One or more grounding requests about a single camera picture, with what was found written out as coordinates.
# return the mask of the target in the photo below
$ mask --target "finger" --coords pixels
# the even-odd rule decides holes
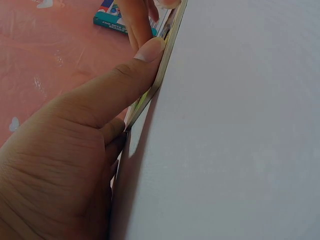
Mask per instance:
[[[138,47],[141,48],[153,37],[147,4],[143,0],[130,0],[130,4],[121,4],[120,7],[127,24],[132,28]]]
[[[122,133],[105,148],[106,166],[110,167],[116,162],[119,154],[124,149],[126,140],[127,134]]]
[[[125,122],[119,118],[114,118],[113,120],[108,122],[103,128],[101,128],[101,132],[104,138],[104,145],[108,145],[109,143],[111,143],[125,130],[125,127]]]
[[[45,109],[71,122],[101,129],[151,87],[164,48],[163,39],[151,39],[134,59],[57,98]]]
[[[181,0],[157,0],[166,9],[175,9],[181,3]]]
[[[130,45],[131,45],[132,49],[134,50],[134,52],[136,53],[139,50],[139,45],[138,45],[137,39],[135,37],[134,31],[132,30],[128,21],[125,20],[125,18],[124,18],[124,22],[125,22],[126,30],[128,31]]]
[[[149,15],[152,18],[152,20],[156,23],[159,20],[159,12],[155,5],[154,0],[148,0],[148,7],[149,7]]]

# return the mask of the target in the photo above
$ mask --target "fingernail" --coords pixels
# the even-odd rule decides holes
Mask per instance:
[[[134,56],[135,59],[151,63],[159,57],[166,47],[165,41],[161,37],[154,37],[147,41]]]
[[[179,6],[180,0],[157,0],[166,9],[175,9]]]

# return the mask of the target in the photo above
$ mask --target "knuckle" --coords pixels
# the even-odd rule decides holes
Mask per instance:
[[[139,74],[139,71],[137,70],[137,66],[135,64],[120,64],[114,68],[115,74],[118,76],[117,80],[120,80],[125,78],[129,80],[134,80],[137,75]]]

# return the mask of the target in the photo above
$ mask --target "teal box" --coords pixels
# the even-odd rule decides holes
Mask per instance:
[[[125,23],[123,21],[120,9],[114,0],[104,0],[98,9],[97,13],[93,17],[93,23],[109,29],[128,34]],[[150,20],[152,33],[157,36],[158,31],[155,26],[156,24]]]

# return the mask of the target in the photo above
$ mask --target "hand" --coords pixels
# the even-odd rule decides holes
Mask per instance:
[[[115,117],[146,92],[165,43],[54,99],[0,149],[0,235],[5,239],[101,239],[110,180],[126,135]]]
[[[167,9],[176,8],[181,0],[157,0]],[[116,0],[128,31],[132,48],[137,51],[153,37],[149,15],[153,21],[159,20],[154,0]]]

